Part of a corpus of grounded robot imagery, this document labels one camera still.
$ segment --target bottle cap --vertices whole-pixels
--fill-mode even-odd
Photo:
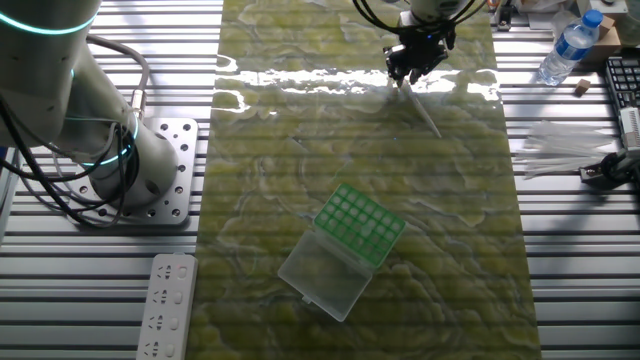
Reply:
[[[582,22],[585,26],[596,28],[602,22],[602,13],[598,10],[591,9],[584,14]]]

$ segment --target green tip rack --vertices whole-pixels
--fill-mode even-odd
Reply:
[[[406,222],[353,187],[331,195],[278,276],[343,321],[398,241]]]

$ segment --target black cable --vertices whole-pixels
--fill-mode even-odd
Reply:
[[[95,163],[93,163],[93,165],[91,165],[89,168],[87,168],[85,171],[75,174],[75,175],[69,175],[69,176],[64,176],[64,177],[48,177],[45,175],[45,179],[50,182],[50,183],[56,183],[56,182],[68,182],[68,181],[73,181],[73,180],[78,180],[80,178],[83,178],[91,173],[93,173],[94,171],[96,171],[98,169],[98,167],[100,167],[100,165],[102,165],[102,161],[104,161],[104,158],[107,157],[107,154],[109,152],[105,151],[102,155],[100,155],[100,157],[98,158],[98,161],[96,161]],[[0,158],[0,166],[2,166],[3,168],[11,171],[12,173],[23,177],[23,178],[27,178],[29,180],[34,180],[34,181],[38,181],[37,176],[35,176],[34,174],[29,174],[28,172],[22,171],[20,169],[18,169],[17,167],[11,165],[9,162],[7,162],[5,159]]]
[[[463,17],[462,19],[456,21],[456,25],[462,23],[463,21],[466,21],[467,19],[469,19],[470,17],[472,17],[473,15],[477,14],[478,11],[480,11],[485,5],[487,4],[486,1],[482,0],[482,2],[480,3],[480,5],[478,5],[478,7],[476,7],[469,15]]]
[[[86,221],[84,218],[78,215],[77,212],[73,211],[69,207],[69,205],[67,205],[67,203],[64,202],[64,200],[60,197],[60,195],[56,193],[56,191],[53,189],[51,184],[47,182],[46,176],[42,172],[42,169],[40,169],[40,167],[38,166],[38,163],[33,157],[31,150],[29,150],[29,147],[27,147],[27,145],[24,143],[24,141],[22,140],[22,137],[20,136],[20,133],[18,132],[18,129],[16,129],[15,125],[13,124],[13,121],[11,121],[11,116],[9,115],[9,112],[7,109],[8,109],[8,106],[5,104],[4,99],[0,98],[0,117],[2,118],[2,121],[4,122],[7,130],[9,131],[9,134],[11,135],[13,141],[15,142],[16,147],[22,153],[22,156],[24,157],[25,161],[31,168],[31,171],[33,172],[34,176],[36,177],[38,182],[40,182],[40,184],[45,189],[47,194],[49,194],[49,196],[51,196],[53,201],[55,201],[55,203],[58,204],[58,206],[60,206],[60,209],[62,209],[62,211],[64,211],[72,219],[74,219],[75,221],[81,224],[88,225],[91,227],[96,227],[94,224]]]
[[[118,198],[120,199],[120,204],[118,206],[118,210],[116,212],[116,214],[114,215],[113,219],[111,219],[110,222],[105,223],[105,224],[94,224],[94,223],[90,223],[89,220],[82,218],[79,214],[77,215],[78,217],[82,218],[84,221],[86,221],[86,223],[83,223],[85,225],[94,227],[94,228],[108,228],[111,227],[113,225],[115,225],[120,218],[122,217],[122,213],[124,211],[124,200],[125,200],[125,194],[126,194],[126,189],[128,187],[129,184],[125,184],[127,181],[125,179],[125,173],[124,173],[124,159],[122,156],[122,128],[119,128],[118,130],[118,137],[119,137],[119,142],[118,142],[118,171],[120,172],[120,183],[123,184],[121,187],[121,192],[120,194],[118,194],[117,192],[115,192],[114,194],[112,194],[109,198],[105,199],[105,200],[101,200],[101,201],[97,201],[97,202],[92,202],[92,205],[89,205],[85,208],[82,209],[71,209],[68,205],[67,208],[68,210],[71,210],[71,212],[73,213],[81,213],[84,211],[89,211],[89,210],[95,210],[101,206],[104,206],[112,201],[117,200]],[[52,210],[56,210],[56,211],[62,211],[64,212],[66,215],[69,215],[70,217],[72,217],[74,220],[76,220],[73,215],[71,215],[66,209],[64,209],[62,206],[59,206],[59,202],[56,201],[56,203],[58,204],[58,206],[53,205],[51,203],[49,203],[47,200],[45,200],[40,194],[38,194],[33,187],[31,186],[31,184],[29,184],[29,181],[25,178],[21,178],[22,183],[24,184],[25,188],[27,188],[27,190],[29,191],[29,193],[31,193],[31,195],[33,195],[36,199],[38,199],[38,201],[40,201],[43,205],[45,205],[46,207],[52,209]],[[64,193],[64,191],[62,189],[60,189],[58,186],[56,186],[55,184],[52,184],[53,187],[55,187],[59,192]]]
[[[465,16],[463,19],[458,20],[462,15],[464,15],[471,8],[471,6],[473,6],[475,1],[476,0],[470,0],[465,5],[465,7],[462,8],[462,10],[460,10],[456,15],[454,15],[451,19],[448,19],[448,20],[437,20],[434,22],[425,22],[425,21],[422,21],[421,19],[416,18],[418,21],[420,21],[420,24],[418,25],[393,27],[385,24],[376,16],[373,9],[371,9],[369,4],[367,3],[367,0],[352,0],[356,10],[358,11],[358,13],[360,13],[360,15],[365,20],[369,21],[371,24],[373,24],[376,27],[379,27],[383,30],[389,31],[396,35],[400,35],[400,34],[407,33],[409,31],[415,31],[415,30],[420,30],[422,32],[425,32],[427,33],[427,35],[438,34],[442,32],[449,32],[455,25],[462,23],[463,21],[467,20],[468,18],[476,14],[478,11],[480,11],[480,9],[486,3],[484,0],[482,0],[482,3],[480,4],[480,6],[478,6],[472,13]]]
[[[141,91],[145,90],[147,83],[149,81],[151,71],[146,59],[140,53],[129,48],[126,45],[113,42],[95,35],[88,35],[87,42],[93,43],[99,46],[103,46],[108,49],[118,51],[123,54],[131,56],[142,67],[142,76],[140,78],[140,83],[138,84],[137,90],[141,90]],[[32,136],[36,141],[38,141],[41,145],[48,148],[50,151],[66,157],[70,157],[69,154],[66,152],[63,152],[62,150],[60,150],[59,148],[57,148],[52,144],[47,144],[41,141],[37,136],[34,136],[33,132],[31,132],[31,130],[28,127],[26,127],[20,121],[19,118],[15,116],[15,114],[11,111],[11,108],[4,102],[4,99],[2,97],[0,97],[0,117],[2,117],[2,120],[5,123],[7,129],[9,130],[9,133],[11,134],[18,150],[20,150],[20,152],[22,153],[23,157],[25,158],[25,161],[27,162],[27,164],[29,165],[33,173],[30,174],[30,173],[24,172],[2,158],[0,158],[0,166],[6,168],[8,171],[11,171],[19,175],[22,178],[22,181],[24,182],[27,190],[29,190],[29,192],[31,192],[40,202],[42,202],[45,206],[50,207],[54,210],[63,211],[65,214],[67,214],[69,217],[71,217],[72,219],[74,219],[76,222],[80,224],[90,226],[93,228],[110,227],[116,224],[120,220],[122,213],[124,211],[124,202],[125,202],[126,192],[129,186],[131,185],[127,181],[127,176],[124,169],[125,159],[122,154],[122,151],[124,148],[125,133],[122,125],[118,124],[117,130],[116,130],[116,132],[118,133],[118,144],[117,144],[118,169],[117,171],[119,172],[119,176],[120,176],[120,190],[121,190],[120,194],[118,194],[116,190],[116,192],[114,192],[111,196],[109,196],[109,198],[101,201],[91,201],[88,199],[79,198],[77,196],[74,196],[73,194],[69,194],[68,195],[69,198],[72,199],[73,201],[76,201],[79,204],[87,205],[85,208],[82,208],[82,209],[71,209],[69,205],[56,192],[57,190],[60,193],[64,193],[64,190],[58,187],[55,183],[77,180],[85,176],[88,176],[92,172],[94,172],[100,165],[102,165],[102,162],[104,161],[107,154],[109,153],[108,149],[111,148],[112,140],[110,140],[109,144],[106,145],[107,150],[100,155],[100,158],[98,159],[98,161],[96,161],[91,167],[87,168],[85,171],[79,174],[71,175],[71,176],[47,177],[42,171],[42,169],[39,167],[35,157],[31,153],[30,149],[24,143],[23,139],[20,136],[20,133],[18,132],[17,128],[14,126],[13,123],[15,122],[28,135]],[[135,141],[133,141],[133,139],[128,148],[130,150],[129,154],[133,154],[135,152]],[[45,189],[47,194],[51,196],[51,198],[54,200],[57,206],[50,204],[42,196],[40,196],[40,194],[36,193],[34,189],[31,187],[31,185],[29,184],[28,180],[38,181],[42,185],[42,187]],[[131,180],[131,183],[133,183],[133,181],[135,180],[135,176],[130,177],[130,180]],[[113,219],[109,223],[94,224],[79,214],[84,211],[97,209],[100,206],[111,203],[117,199],[120,199],[118,210],[114,215]]]
[[[464,15],[464,13],[466,13],[467,11],[469,11],[469,9],[471,9],[471,6],[473,6],[473,4],[476,3],[476,0],[469,0],[469,2],[467,2],[467,5],[465,5],[462,10],[460,10],[454,17],[451,18],[451,21],[455,22],[456,20],[458,20],[462,15]]]
[[[87,42],[131,56],[133,60],[135,60],[142,67],[142,76],[140,77],[140,83],[138,83],[138,87],[136,88],[136,90],[144,90],[147,87],[151,69],[149,69],[147,60],[139,52],[118,42],[107,40],[103,37],[91,34],[87,35]]]

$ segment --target power outlet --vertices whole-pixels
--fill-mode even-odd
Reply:
[[[167,289],[157,290],[153,292],[153,296],[151,297],[151,301],[154,304],[164,305],[167,303],[167,296],[169,292]]]
[[[182,360],[187,344],[197,261],[191,255],[153,259],[136,360]]]

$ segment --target blue led ring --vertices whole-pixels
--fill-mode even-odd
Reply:
[[[133,131],[133,140],[135,140],[138,137],[138,118],[137,117],[136,117],[135,123],[136,123],[136,128]],[[128,145],[126,148],[122,149],[122,152],[120,153],[120,155],[121,156],[126,156],[127,152],[129,150],[131,150],[131,145]],[[102,161],[100,163],[100,165],[106,165],[106,164],[112,163],[112,162],[114,162],[116,160],[118,160],[118,155],[115,155],[114,157],[112,157],[110,159]],[[82,165],[84,165],[84,166],[93,166],[93,163],[82,163]]]
[[[3,14],[0,12],[0,21],[6,23],[7,25],[13,26],[15,28],[18,28],[20,30],[26,31],[26,32],[30,32],[30,33],[34,33],[34,34],[40,34],[40,35],[65,35],[65,34],[71,34],[73,32],[76,32],[78,30],[82,30],[85,27],[87,27],[89,24],[91,24],[93,22],[93,20],[96,18],[96,16],[98,16],[98,13],[96,12],[91,19],[87,20],[84,24],[72,27],[72,28],[68,28],[68,29],[43,29],[43,28],[38,28],[35,26],[31,26],[31,25],[27,25],[25,23],[21,23],[17,20],[14,20],[10,17],[8,17],[7,15]]]

